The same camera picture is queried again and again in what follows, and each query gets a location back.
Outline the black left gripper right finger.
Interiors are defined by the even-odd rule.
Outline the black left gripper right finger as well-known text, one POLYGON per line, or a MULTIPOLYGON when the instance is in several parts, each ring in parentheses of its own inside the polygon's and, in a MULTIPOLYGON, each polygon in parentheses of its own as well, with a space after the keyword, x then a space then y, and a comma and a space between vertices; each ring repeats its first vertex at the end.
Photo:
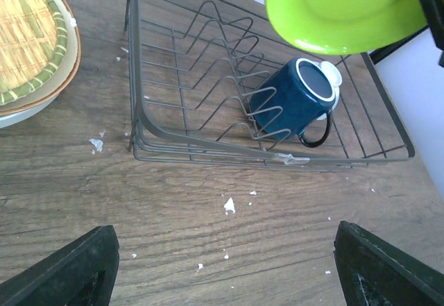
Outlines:
POLYGON ((442 305, 443 274, 358 226, 341 221, 334 259, 347 305, 442 305))

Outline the woven bamboo tray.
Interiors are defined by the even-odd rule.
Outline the woven bamboo tray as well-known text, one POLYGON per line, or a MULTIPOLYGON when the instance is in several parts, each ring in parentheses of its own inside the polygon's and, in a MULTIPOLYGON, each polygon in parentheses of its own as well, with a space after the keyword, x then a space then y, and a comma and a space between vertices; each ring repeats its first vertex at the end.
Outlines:
POLYGON ((66 22, 55 0, 1 0, 1 105, 43 86, 66 52, 66 22))

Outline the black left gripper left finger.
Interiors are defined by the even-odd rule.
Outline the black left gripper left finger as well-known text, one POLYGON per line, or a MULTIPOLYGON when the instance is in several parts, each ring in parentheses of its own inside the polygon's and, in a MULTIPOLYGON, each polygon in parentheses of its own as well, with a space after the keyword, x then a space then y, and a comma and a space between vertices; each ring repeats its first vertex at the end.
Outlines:
POLYGON ((2 305, 109 305, 119 268, 114 227, 97 226, 1 283, 2 305))

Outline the dark blue ceramic mug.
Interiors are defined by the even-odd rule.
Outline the dark blue ceramic mug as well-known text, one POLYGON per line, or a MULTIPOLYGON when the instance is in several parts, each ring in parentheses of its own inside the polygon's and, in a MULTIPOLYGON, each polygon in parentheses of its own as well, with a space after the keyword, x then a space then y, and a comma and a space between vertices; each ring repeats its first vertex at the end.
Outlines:
POLYGON ((316 148, 330 134, 341 84, 341 74, 331 62, 294 58, 252 94, 250 110, 261 131, 278 140, 296 136, 304 146, 316 148), (316 120, 326 120, 325 132, 309 140, 305 131, 316 120))

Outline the white bottom plate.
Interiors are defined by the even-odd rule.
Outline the white bottom plate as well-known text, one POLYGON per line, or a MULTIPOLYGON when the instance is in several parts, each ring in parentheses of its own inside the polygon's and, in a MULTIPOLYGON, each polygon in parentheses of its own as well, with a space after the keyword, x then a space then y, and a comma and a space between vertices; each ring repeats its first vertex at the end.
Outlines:
POLYGON ((0 128, 6 128, 9 126, 12 126, 14 124, 18 124, 19 122, 22 122, 26 119, 31 118, 32 116, 36 115, 37 113, 41 112, 43 109, 45 109, 48 105, 50 105, 57 96, 54 96, 53 98, 50 98, 48 101, 45 101, 36 107, 29 108, 27 110, 23 110, 20 112, 15 112, 6 116, 0 117, 0 128))

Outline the cream brown-rimmed plate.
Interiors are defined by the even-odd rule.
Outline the cream brown-rimmed plate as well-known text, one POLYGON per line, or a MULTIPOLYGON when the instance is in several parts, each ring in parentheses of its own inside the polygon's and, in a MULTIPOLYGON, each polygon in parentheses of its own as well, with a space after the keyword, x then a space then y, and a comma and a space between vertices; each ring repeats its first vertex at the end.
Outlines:
POLYGON ((57 72, 40 88, 12 103, 1 105, 1 116, 27 110, 58 96, 72 81, 80 64, 80 33, 74 15, 65 0, 55 0, 67 28, 67 52, 57 72))

